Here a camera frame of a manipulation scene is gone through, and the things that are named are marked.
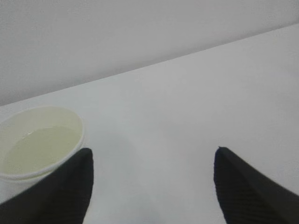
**white table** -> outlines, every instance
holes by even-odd
[[[85,224],[220,224],[214,153],[299,194],[299,24],[0,107],[58,105],[94,153]]]

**white paper cup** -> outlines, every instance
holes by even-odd
[[[61,126],[78,133],[78,142],[67,155],[30,173],[7,174],[2,166],[7,153],[24,136],[33,131]],[[57,106],[41,106],[19,112],[0,124],[0,203],[33,186],[72,157],[83,147],[85,129],[82,119],[73,111]]]

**ribbed black material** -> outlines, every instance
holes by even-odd
[[[228,224],[299,224],[299,197],[228,148],[215,154],[214,182]]]
[[[79,150],[52,174],[0,205],[0,224],[82,224],[93,189],[93,154]]]

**pale yellow liquid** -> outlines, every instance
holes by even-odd
[[[19,140],[6,154],[2,172],[24,174],[58,162],[79,142],[80,135],[66,127],[36,130]]]

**white wall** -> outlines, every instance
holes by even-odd
[[[298,19],[298,0],[0,0],[0,105]]]

